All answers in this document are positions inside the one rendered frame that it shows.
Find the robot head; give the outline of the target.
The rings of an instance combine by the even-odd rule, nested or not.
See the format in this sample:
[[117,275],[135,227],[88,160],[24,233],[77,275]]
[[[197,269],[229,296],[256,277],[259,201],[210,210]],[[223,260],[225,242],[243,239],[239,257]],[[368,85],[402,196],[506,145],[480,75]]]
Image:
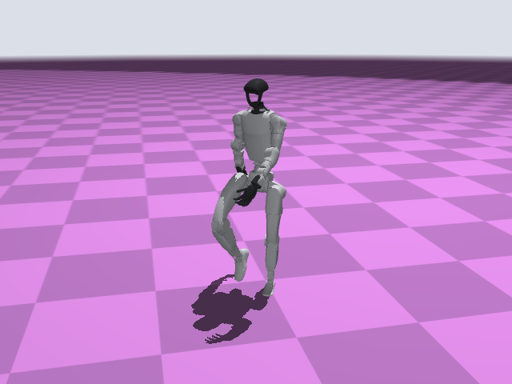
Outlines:
[[[263,109],[263,108],[266,111],[268,110],[267,108],[265,108],[263,102],[261,102],[262,94],[264,91],[268,90],[268,88],[269,87],[268,87],[268,84],[266,83],[266,81],[264,81],[263,79],[260,79],[260,78],[252,79],[247,84],[245,84],[243,89],[246,92],[246,99],[247,99],[249,105],[254,108],[254,110],[251,111],[252,114],[261,114],[261,113],[265,112],[265,111],[259,111],[260,109]],[[258,101],[252,102],[250,100],[249,94],[258,95]]]

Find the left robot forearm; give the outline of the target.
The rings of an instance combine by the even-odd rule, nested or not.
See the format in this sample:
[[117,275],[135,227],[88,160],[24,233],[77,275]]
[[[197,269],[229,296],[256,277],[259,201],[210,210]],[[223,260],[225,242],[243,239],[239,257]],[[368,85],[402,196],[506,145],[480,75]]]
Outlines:
[[[272,168],[276,165],[279,157],[279,150],[278,148],[273,148],[271,156],[265,157],[263,160],[263,163],[258,168],[256,175],[260,175],[260,179],[257,181],[257,183],[260,186],[263,186],[266,182],[266,178],[268,177],[269,172]],[[256,176],[255,175],[255,176]]]

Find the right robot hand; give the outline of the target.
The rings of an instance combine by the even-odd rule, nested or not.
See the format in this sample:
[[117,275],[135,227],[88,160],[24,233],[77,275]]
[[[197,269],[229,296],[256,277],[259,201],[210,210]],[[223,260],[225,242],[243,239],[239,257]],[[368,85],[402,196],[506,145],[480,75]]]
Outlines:
[[238,172],[238,173],[244,173],[245,175],[248,175],[248,174],[247,174],[247,172],[245,171],[245,167],[244,167],[244,169],[242,170],[242,169],[241,169],[241,167],[236,166],[236,170],[237,170],[237,172]]

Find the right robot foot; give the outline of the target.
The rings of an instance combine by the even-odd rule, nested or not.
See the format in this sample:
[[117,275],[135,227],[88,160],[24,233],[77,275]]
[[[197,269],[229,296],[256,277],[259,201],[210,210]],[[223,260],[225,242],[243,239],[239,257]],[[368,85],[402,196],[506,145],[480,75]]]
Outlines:
[[238,281],[238,282],[243,280],[243,278],[245,276],[245,273],[246,273],[246,263],[247,263],[247,259],[248,259],[248,256],[249,256],[249,250],[248,249],[243,248],[243,249],[240,249],[239,251],[240,251],[240,253],[242,255],[242,259],[240,259],[241,262],[238,262],[238,260],[235,262],[235,272],[234,272],[234,279],[236,281]]

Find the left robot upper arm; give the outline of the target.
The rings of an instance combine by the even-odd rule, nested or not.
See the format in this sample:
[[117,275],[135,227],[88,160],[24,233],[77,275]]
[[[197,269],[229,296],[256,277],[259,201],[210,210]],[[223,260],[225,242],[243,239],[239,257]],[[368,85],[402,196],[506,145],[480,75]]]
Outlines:
[[265,157],[271,156],[273,148],[278,148],[280,154],[284,131],[287,127],[287,121],[280,116],[272,114],[270,125],[272,126],[271,147],[265,150]]

